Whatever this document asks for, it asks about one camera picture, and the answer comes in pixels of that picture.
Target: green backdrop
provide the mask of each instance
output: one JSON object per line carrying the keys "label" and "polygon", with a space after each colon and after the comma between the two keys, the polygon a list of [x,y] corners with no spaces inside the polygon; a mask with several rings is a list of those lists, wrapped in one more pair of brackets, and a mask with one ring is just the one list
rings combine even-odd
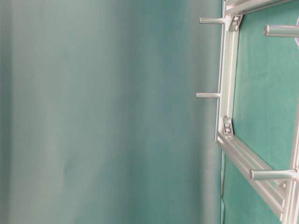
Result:
{"label": "green backdrop", "polygon": [[2,224],[217,224],[218,0],[2,0]]}
{"label": "green backdrop", "polygon": [[[265,37],[265,24],[294,25],[299,2],[244,17],[237,62],[234,131],[275,169],[288,169],[299,96],[294,38]],[[226,159],[226,224],[278,224],[278,218]]]}

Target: metal peg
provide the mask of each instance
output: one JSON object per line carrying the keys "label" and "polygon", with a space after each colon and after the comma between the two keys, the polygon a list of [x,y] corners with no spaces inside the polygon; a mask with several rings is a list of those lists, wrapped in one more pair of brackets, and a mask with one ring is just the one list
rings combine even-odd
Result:
{"label": "metal peg", "polygon": [[196,98],[220,98],[220,93],[197,92]]}
{"label": "metal peg", "polygon": [[266,25],[264,34],[265,36],[299,37],[299,27],[286,25]]}
{"label": "metal peg", "polygon": [[265,180],[298,180],[296,170],[251,170],[250,179],[253,181]]}
{"label": "metal peg", "polygon": [[223,18],[199,18],[199,23],[223,24],[225,20]]}

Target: green fabric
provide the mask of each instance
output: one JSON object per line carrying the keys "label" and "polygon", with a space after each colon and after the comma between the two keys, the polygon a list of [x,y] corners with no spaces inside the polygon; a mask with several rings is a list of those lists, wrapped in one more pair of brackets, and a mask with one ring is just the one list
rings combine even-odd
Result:
{"label": "green fabric", "polygon": [[[275,169],[288,169],[299,96],[294,38],[265,37],[265,24],[296,24],[299,2],[246,15],[240,29],[234,131]],[[226,159],[226,224],[278,224],[278,218]]]}
{"label": "green fabric", "polygon": [[219,0],[2,0],[1,224],[218,224]]}

